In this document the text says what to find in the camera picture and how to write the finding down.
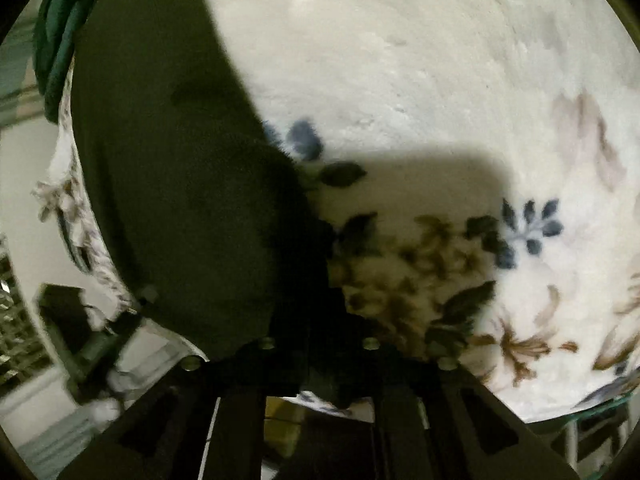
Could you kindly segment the black striped sweater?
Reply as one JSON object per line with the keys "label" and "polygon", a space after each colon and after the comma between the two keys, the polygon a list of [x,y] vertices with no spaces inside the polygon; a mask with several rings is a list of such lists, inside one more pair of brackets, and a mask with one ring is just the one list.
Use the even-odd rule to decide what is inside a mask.
{"label": "black striped sweater", "polygon": [[271,145],[203,0],[98,0],[70,96],[92,212],[144,314],[228,356],[269,336],[333,339],[326,231]]}

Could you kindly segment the teal plastic rack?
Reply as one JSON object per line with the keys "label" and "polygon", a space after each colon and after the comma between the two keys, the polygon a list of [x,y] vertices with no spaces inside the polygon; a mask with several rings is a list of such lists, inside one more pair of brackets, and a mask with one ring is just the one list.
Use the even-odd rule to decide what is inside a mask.
{"label": "teal plastic rack", "polygon": [[636,421],[631,395],[528,428],[562,457],[581,479],[601,479],[628,443]]}

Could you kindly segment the floral bed blanket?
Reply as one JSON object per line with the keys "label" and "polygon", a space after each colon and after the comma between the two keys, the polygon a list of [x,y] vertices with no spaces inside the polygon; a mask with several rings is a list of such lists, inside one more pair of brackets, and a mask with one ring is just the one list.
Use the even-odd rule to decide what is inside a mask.
{"label": "floral bed blanket", "polygon": [[604,0],[206,0],[349,311],[529,422],[639,388],[639,58]]}

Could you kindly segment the dark green folded quilt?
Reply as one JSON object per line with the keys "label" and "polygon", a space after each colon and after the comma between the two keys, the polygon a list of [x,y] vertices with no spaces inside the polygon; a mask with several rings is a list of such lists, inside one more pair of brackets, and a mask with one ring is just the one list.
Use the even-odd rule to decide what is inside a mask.
{"label": "dark green folded quilt", "polygon": [[32,64],[44,116],[48,122],[58,122],[67,72],[72,62],[77,37],[96,0],[42,0],[40,3],[32,46]]}

